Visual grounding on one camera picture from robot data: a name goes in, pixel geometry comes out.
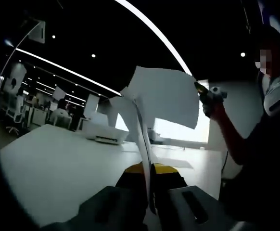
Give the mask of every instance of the ceiling light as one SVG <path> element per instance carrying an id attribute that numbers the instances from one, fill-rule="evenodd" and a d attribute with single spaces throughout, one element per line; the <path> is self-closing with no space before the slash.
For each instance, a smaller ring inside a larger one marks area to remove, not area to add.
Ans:
<path id="1" fill-rule="evenodd" d="M 50 89 L 52 89 L 52 90 L 55 90 L 54 88 L 52 88 L 52 87 L 50 87 L 50 86 L 48 86 L 48 85 L 46 85 L 46 84 L 40 83 L 40 82 L 38 82 L 38 81 L 36 81 L 36 83 L 38 83 L 38 84 L 40 84 L 40 85 L 43 85 L 43 86 L 45 86 L 45 87 L 47 87 L 47 88 L 50 88 Z"/>
<path id="2" fill-rule="evenodd" d="M 75 99 L 78 99 L 78 100 L 81 100 L 81 101 L 83 101 L 83 102 L 85 102 L 85 100 L 83 100 L 83 99 L 81 99 L 81 98 L 78 98 L 78 97 L 76 97 L 76 96 L 73 96 L 73 95 L 70 95 L 70 94 L 66 94 L 67 96 L 70 96 L 70 97 L 73 97 L 73 98 L 75 98 Z"/>
<path id="3" fill-rule="evenodd" d="M 181 65 L 183 70 L 189 74 L 192 75 L 189 68 L 183 61 L 182 57 L 179 55 L 177 50 L 175 50 L 174 46 L 170 43 L 170 41 L 164 36 L 164 34 L 160 31 L 160 29 L 155 26 L 155 24 L 148 19 L 141 11 L 139 11 L 136 7 L 134 7 L 132 4 L 130 4 L 126 0 L 115 0 L 116 2 L 120 3 L 122 6 L 127 8 L 129 11 L 131 11 L 134 15 L 136 15 L 142 22 L 144 22 L 154 33 L 159 37 L 159 39 L 165 44 L 165 46 L 169 49 L 169 51 L 173 54 L 173 56 L 176 58 L 178 63 Z"/>
<path id="4" fill-rule="evenodd" d="M 84 106 L 82 106 L 82 105 L 80 105 L 80 104 L 78 104 L 78 103 L 74 103 L 74 102 L 69 101 L 69 100 L 65 100 L 65 101 L 68 101 L 68 102 L 70 102 L 70 103 L 76 104 L 76 105 L 81 106 L 81 107 L 84 107 Z"/>
<path id="5" fill-rule="evenodd" d="M 36 88 L 36 90 L 40 90 L 41 92 L 44 92 L 44 93 L 49 94 L 49 95 L 52 95 L 52 94 L 50 94 L 49 92 L 46 92 L 46 91 L 41 90 L 41 89 L 39 89 L 39 88 Z"/>
<path id="6" fill-rule="evenodd" d="M 4 40 L 4 43 L 5 43 L 5 45 L 8 45 L 10 47 L 14 47 L 13 44 L 11 43 L 11 41 L 9 41 L 7 39 Z"/>
<path id="7" fill-rule="evenodd" d="M 47 59 L 43 59 L 43 58 L 41 58 L 41 57 L 39 57 L 39 56 L 37 56 L 37 55 L 35 55 L 35 54 L 32 54 L 32 53 L 30 53 L 30 52 L 24 51 L 24 50 L 19 49 L 19 48 L 16 48 L 16 50 L 19 51 L 19 52 L 22 52 L 22 53 L 31 55 L 32 57 L 35 57 L 35 58 L 37 58 L 37 59 L 40 59 L 40 60 L 42 60 L 42 61 L 44 61 L 44 62 L 47 62 L 47 63 L 49 63 L 49 64 L 51 64 L 51 65 L 53 65 L 53 66 L 56 66 L 56 67 L 58 67 L 58 68 L 60 68 L 60 69 L 62 69 L 62 70 L 64 70 L 64 71 L 67 71 L 67 72 L 69 72 L 69 73 L 71 73 L 71 74 L 73 74 L 73 75 L 75 75 L 75 76 L 78 76 L 78 77 L 80 77 L 80 78 L 83 78 L 83 79 L 85 79 L 85 80 L 87 80 L 87 81 L 89 81 L 89 82 L 91 82 L 91 83 L 96 84 L 97 86 L 99 86 L 99 87 L 101 87 L 101 88 L 105 88 L 106 90 L 111 91 L 111 92 L 113 92 L 113 93 L 115 93 L 115 94 L 121 96 L 121 93 L 120 93 L 120 92 L 117 92 L 117 91 L 115 91 L 115 90 L 112 90 L 112 89 L 109 88 L 109 87 L 106 87 L 106 86 L 104 86 L 104 85 L 102 85 L 102 84 L 100 84 L 100 83 L 98 83 L 98 82 L 96 82 L 96 81 L 94 81 L 94 80 L 92 80 L 92 79 L 89 79 L 89 78 L 87 78 L 87 77 L 85 77 L 85 76 L 83 76 L 83 75 L 81 75 L 81 74 L 78 74 L 78 73 L 76 73 L 76 72 L 74 72 L 74 71 L 71 71 L 71 70 L 65 68 L 65 67 L 62 67 L 62 66 L 60 66 L 60 65 L 58 65 L 58 64 L 55 64 L 55 63 L 53 63 L 53 62 L 51 62 L 51 61 L 49 61 L 49 60 L 47 60 Z"/>

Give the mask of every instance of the dark shirt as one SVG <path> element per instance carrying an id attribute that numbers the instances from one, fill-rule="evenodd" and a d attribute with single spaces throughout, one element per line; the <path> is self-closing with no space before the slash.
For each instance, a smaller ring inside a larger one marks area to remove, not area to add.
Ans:
<path id="1" fill-rule="evenodd" d="M 246 163 L 221 191 L 220 200 L 238 220 L 276 220 L 280 216 L 280 114 L 264 113 L 246 145 Z"/>

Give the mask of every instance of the white device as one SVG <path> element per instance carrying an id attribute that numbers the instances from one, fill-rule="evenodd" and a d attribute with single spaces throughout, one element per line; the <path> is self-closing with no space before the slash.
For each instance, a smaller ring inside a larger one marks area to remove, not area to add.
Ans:
<path id="1" fill-rule="evenodd" d="M 88 120 L 90 120 L 94 124 L 108 126 L 108 116 L 102 113 L 91 112 Z"/>
<path id="2" fill-rule="evenodd" d="M 280 112 L 280 77 L 269 84 L 264 96 L 263 106 L 269 116 L 274 116 Z"/>
<path id="3" fill-rule="evenodd" d="M 120 145 L 124 142 L 129 132 L 84 120 L 82 134 L 90 140 Z"/>

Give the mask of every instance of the white paper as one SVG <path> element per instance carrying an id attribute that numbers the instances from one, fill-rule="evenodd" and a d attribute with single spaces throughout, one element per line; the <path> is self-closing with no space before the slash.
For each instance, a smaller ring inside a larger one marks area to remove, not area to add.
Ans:
<path id="1" fill-rule="evenodd" d="M 142 97 L 147 119 L 160 118 L 194 129 L 199 116 L 195 81 L 181 71 L 137 66 L 128 89 L 134 99 Z"/>
<path id="2" fill-rule="evenodd" d="M 124 120 L 129 133 L 139 148 L 140 155 L 142 157 L 142 165 L 144 170 L 145 184 L 146 184 L 146 193 L 151 209 L 154 208 L 151 201 L 151 191 L 150 191 L 150 175 L 151 175 L 151 154 L 152 150 L 150 143 L 148 142 L 148 137 L 145 137 L 145 132 L 141 128 L 146 129 L 145 122 L 143 117 L 138 117 L 140 111 L 136 105 L 136 100 L 132 98 L 132 95 L 127 88 L 124 88 L 121 91 L 123 97 L 114 97 L 110 99 L 111 105 L 119 111 L 122 119 Z M 137 99 L 137 104 L 141 108 L 141 99 Z"/>
<path id="3" fill-rule="evenodd" d="M 153 204 L 152 192 L 150 191 L 151 184 L 151 164 L 159 163 L 173 167 L 192 166 L 182 160 L 173 160 L 168 158 L 157 158 L 152 151 L 152 147 L 148 137 L 148 129 L 146 126 L 146 111 L 143 107 L 142 98 L 138 96 L 134 98 L 128 88 L 121 91 L 122 97 L 114 97 L 110 99 L 111 105 L 119 112 L 124 120 L 133 141 L 138 146 L 142 157 L 142 165 L 146 183 L 146 193 L 151 211 L 155 210 Z"/>

